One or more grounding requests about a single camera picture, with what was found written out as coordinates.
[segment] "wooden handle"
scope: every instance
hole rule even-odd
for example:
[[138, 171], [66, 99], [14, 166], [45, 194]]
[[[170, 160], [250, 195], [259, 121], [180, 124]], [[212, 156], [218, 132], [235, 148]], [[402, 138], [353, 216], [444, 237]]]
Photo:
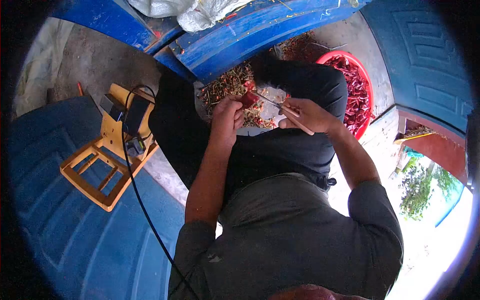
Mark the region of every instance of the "wooden handle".
[[283, 114], [285, 115], [285, 117], [287, 117], [290, 121], [292, 121], [295, 125], [298, 126], [298, 128], [302, 129], [303, 131], [305, 131], [305, 133], [309, 134], [309, 135], [314, 135], [315, 133], [313, 131], [311, 131], [310, 129], [308, 129], [307, 127], [305, 127], [302, 123], [300, 123], [293, 114], [291, 114], [289, 112], [289, 108], [286, 108], [286, 107], [282, 107], [282, 110], [283, 110]]
[[294, 110], [292, 110], [292, 109], [290, 109], [286, 106], [282, 105], [282, 110], [285, 110], [286, 112], [289, 112], [290, 114], [294, 115], [295, 117], [300, 118], [300, 115], [298, 113], [296, 113]]

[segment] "man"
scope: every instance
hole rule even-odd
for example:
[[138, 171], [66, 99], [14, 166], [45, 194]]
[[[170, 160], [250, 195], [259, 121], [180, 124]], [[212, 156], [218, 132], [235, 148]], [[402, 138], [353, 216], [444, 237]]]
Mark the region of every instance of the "man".
[[[209, 130], [192, 86], [171, 72], [160, 80], [149, 125], [190, 190], [175, 252], [189, 286], [172, 269], [169, 298], [293, 299], [300, 291], [303, 299], [383, 299], [402, 265], [403, 240], [375, 165], [342, 123], [343, 74], [270, 58], [262, 66], [256, 80], [290, 93], [285, 105], [314, 136], [288, 119], [237, 136], [239, 96], [221, 100]], [[352, 190], [350, 217], [327, 199], [335, 153]], [[217, 220], [223, 234], [215, 240]]]

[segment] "man's right hand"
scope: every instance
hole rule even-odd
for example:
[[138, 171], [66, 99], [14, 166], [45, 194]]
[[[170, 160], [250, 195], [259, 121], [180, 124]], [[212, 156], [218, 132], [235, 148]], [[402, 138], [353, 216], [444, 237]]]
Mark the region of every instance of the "man's right hand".
[[[329, 129], [334, 126], [338, 126], [339, 124], [343, 126], [342, 122], [332, 114], [309, 99], [287, 98], [285, 102], [283, 102], [283, 105], [300, 112], [300, 117], [296, 119], [314, 132], [324, 132], [328, 134]], [[298, 128], [292, 121], [286, 118], [280, 120], [278, 126], [282, 129]]]

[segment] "wooden stool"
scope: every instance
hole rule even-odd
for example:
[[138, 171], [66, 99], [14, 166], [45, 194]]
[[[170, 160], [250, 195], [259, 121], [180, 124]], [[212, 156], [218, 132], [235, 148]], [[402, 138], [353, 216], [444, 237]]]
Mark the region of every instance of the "wooden stool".
[[[120, 103], [125, 105], [125, 99], [127, 98], [129, 91], [119, 85], [112, 84], [110, 86], [109, 93], [112, 94], [118, 101], [120, 101]], [[138, 91], [135, 92], [135, 94], [142, 96], [143, 98], [151, 102], [155, 102], [155, 99], [147, 93]], [[133, 96], [134, 94], [132, 93], [129, 97], [127, 108], [130, 108]], [[134, 177], [137, 175], [140, 169], [142, 169], [147, 160], [158, 149], [158, 145], [153, 141], [153, 136], [150, 132], [150, 129], [148, 128], [148, 117], [153, 108], [154, 105], [150, 103], [139, 129], [139, 135], [141, 138], [145, 139], [144, 143], [147, 149], [143, 154], [137, 157], [128, 157]], [[104, 111], [100, 136], [80, 148], [77, 152], [67, 158], [60, 165], [60, 173], [65, 176], [68, 181], [70, 181], [85, 196], [90, 198], [90, 200], [92, 200], [108, 212], [112, 211], [113, 207], [115, 206], [115, 204], [117, 204], [123, 192], [125, 192], [127, 187], [130, 185], [130, 182], [132, 181], [127, 166], [102, 151], [102, 147], [105, 147], [119, 157], [125, 159], [121, 134], [123, 134], [122, 122], [116, 122], [112, 119], [110, 115], [108, 115], [108, 113]], [[84, 163], [80, 167], [78, 172], [75, 172], [73, 168], [91, 154], [93, 154], [94, 156], [91, 157], [86, 163]], [[85, 179], [83, 179], [80, 174], [85, 172], [94, 162], [97, 161], [97, 159], [100, 159], [107, 165], [111, 166], [112, 170], [102, 180], [98, 187], [94, 187]], [[108, 195], [103, 194], [102, 189], [105, 188], [105, 186], [117, 172], [122, 174], [122, 177], [115, 184], [112, 191]]]

